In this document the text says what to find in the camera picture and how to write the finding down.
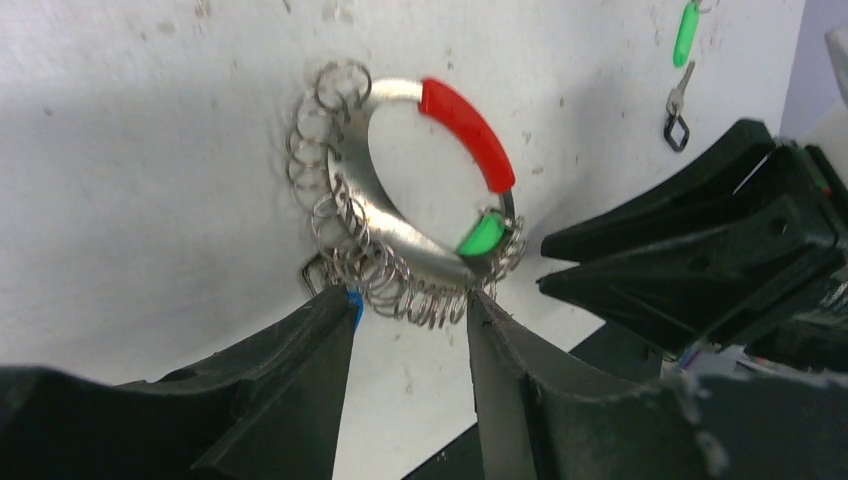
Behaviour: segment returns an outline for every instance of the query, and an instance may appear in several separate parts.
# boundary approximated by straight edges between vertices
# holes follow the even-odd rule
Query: silver key
[[[695,62],[689,62],[689,65],[686,66],[686,73],[683,74],[683,80],[668,94],[665,109],[669,115],[676,117],[683,111],[683,94],[686,93],[686,86],[689,85],[689,80],[692,78],[692,72],[694,70]]]

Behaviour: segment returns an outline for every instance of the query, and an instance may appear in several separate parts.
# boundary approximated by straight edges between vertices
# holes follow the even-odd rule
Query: silver keychain
[[[692,72],[694,70],[695,62],[689,62],[689,65],[686,67],[686,73],[683,74],[683,79],[668,94],[668,100],[665,104],[668,118],[665,121],[663,137],[665,137],[665,141],[668,142],[671,149],[678,153],[682,152],[689,143],[689,126],[683,120],[683,96],[686,93],[686,86],[689,85],[689,80],[692,78]],[[674,130],[678,126],[683,131],[683,137],[680,141],[674,138]]]

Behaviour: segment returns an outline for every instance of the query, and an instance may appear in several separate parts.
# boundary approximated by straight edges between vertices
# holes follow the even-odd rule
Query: black plastic part
[[[674,138],[675,127],[679,127],[683,132],[683,136],[680,137],[679,141]],[[663,138],[665,138],[668,146],[675,152],[680,153],[686,149],[686,145],[689,145],[689,133],[689,125],[686,124],[682,116],[669,115],[666,118],[665,127],[663,127]]]
[[[656,380],[662,355],[624,327],[607,322],[569,354],[615,377],[634,383]]]
[[[844,381],[639,386],[562,352],[484,294],[470,298],[468,335],[488,480],[848,478]]]
[[[0,478],[331,478],[357,309],[330,287],[155,383],[0,369]]]
[[[846,205],[823,157],[741,120],[663,184],[545,238],[542,255],[581,265],[539,289],[675,355],[789,319],[844,326]]]

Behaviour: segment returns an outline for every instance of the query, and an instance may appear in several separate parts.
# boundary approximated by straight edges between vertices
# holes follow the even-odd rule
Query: green key tag
[[[689,62],[692,44],[695,43],[695,32],[698,30],[698,20],[701,18],[698,2],[689,2],[683,10],[680,19],[680,30],[677,31],[677,42],[674,43],[674,66],[682,68]]]
[[[498,246],[505,231],[503,216],[498,212],[487,213],[462,242],[457,253],[467,257],[489,253]]]

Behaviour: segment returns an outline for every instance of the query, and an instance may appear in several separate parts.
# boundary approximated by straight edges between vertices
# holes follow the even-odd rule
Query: key ring
[[[474,158],[489,191],[500,197],[501,205],[481,212],[458,248],[441,245],[410,224],[380,183],[369,125],[381,105],[395,102],[415,104],[419,113],[450,130]],[[289,164],[316,172],[309,182],[290,175],[296,191],[314,186],[317,198],[308,210],[319,253],[301,271],[311,294],[343,283],[360,292],[376,313],[430,329],[459,322],[474,289],[494,298],[497,282],[526,250],[524,221],[515,213],[509,158],[467,100],[433,78],[372,79],[358,62],[333,62],[321,71],[295,118],[286,142]],[[326,181],[314,181],[321,176]]]
[[[680,127],[680,129],[683,130],[683,137],[679,142],[674,139],[674,127]],[[670,146],[676,153],[680,153],[686,149],[686,145],[689,144],[689,125],[687,125],[686,121],[683,120],[682,115],[669,115],[668,118],[666,118],[665,128],[663,128],[663,138],[665,138],[668,146]]]

